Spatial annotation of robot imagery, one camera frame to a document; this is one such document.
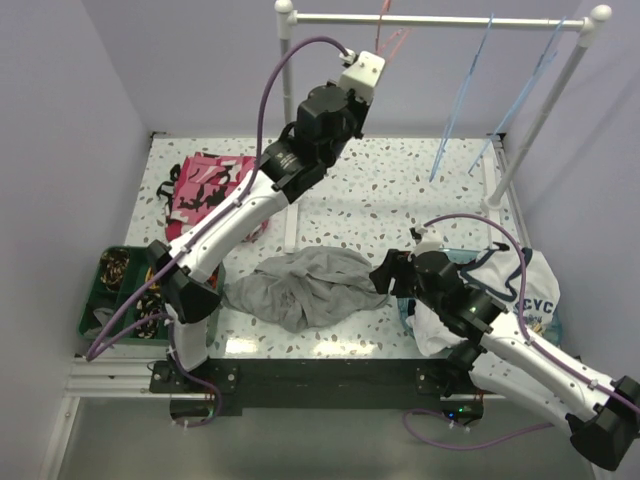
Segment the pink wire hanger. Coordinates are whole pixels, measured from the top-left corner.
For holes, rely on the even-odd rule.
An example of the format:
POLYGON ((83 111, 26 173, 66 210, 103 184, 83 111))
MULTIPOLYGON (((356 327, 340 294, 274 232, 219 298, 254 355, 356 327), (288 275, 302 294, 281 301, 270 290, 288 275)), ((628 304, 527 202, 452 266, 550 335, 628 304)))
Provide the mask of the pink wire hanger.
POLYGON ((391 33, 386 39, 382 39, 382 20, 383 17, 390 13, 392 0, 384 0, 376 23, 376 33, 374 37, 374 53, 385 59, 390 64, 403 44, 412 33, 410 27, 400 27, 391 33))

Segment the grey tank top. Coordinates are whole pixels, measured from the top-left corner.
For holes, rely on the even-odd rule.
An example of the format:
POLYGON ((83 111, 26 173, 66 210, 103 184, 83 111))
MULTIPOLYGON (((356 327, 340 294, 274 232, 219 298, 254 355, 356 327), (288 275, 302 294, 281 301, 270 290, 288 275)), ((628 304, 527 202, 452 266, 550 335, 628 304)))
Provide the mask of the grey tank top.
POLYGON ((265 259, 224 288, 223 302, 290 333, 324 329, 386 304, 371 272, 371 263, 353 250, 306 247, 265 259))

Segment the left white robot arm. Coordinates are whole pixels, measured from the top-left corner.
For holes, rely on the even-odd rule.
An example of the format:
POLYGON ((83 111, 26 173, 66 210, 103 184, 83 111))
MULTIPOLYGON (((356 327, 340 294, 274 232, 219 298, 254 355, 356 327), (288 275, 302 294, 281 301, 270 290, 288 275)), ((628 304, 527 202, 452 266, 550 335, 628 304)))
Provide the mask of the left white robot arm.
POLYGON ((221 302, 207 279, 256 227, 326 176, 346 143, 362 136, 373 98, 373 88, 345 82, 314 88, 295 121, 265 149, 256 173, 187 233, 168 245, 148 246, 173 320, 170 354, 177 363, 171 378, 183 391, 196 392, 207 380, 207 322, 221 302))

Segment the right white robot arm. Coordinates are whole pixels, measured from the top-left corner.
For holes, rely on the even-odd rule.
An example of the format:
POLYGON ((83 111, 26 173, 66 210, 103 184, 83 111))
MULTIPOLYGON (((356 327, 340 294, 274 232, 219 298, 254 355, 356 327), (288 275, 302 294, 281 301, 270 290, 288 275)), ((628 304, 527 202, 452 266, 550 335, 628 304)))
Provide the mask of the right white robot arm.
POLYGON ((616 470, 638 440, 638 381, 600 373, 533 333, 499 300, 464 281, 445 252, 392 249, 369 277, 377 292, 414 298, 462 338, 445 369, 452 390, 478 386, 533 410, 604 470, 616 470))

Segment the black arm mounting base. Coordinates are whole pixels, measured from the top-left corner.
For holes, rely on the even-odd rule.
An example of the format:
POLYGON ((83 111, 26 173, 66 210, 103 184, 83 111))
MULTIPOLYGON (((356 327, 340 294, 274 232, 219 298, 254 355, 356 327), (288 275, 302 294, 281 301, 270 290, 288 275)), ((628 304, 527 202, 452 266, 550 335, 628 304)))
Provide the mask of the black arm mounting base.
POLYGON ((222 394, 221 413, 246 409, 351 409, 440 412, 469 424, 490 394, 443 359, 210 359, 189 377, 171 360, 152 367, 149 390, 171 399, 176 419, 203 417, 222 394))

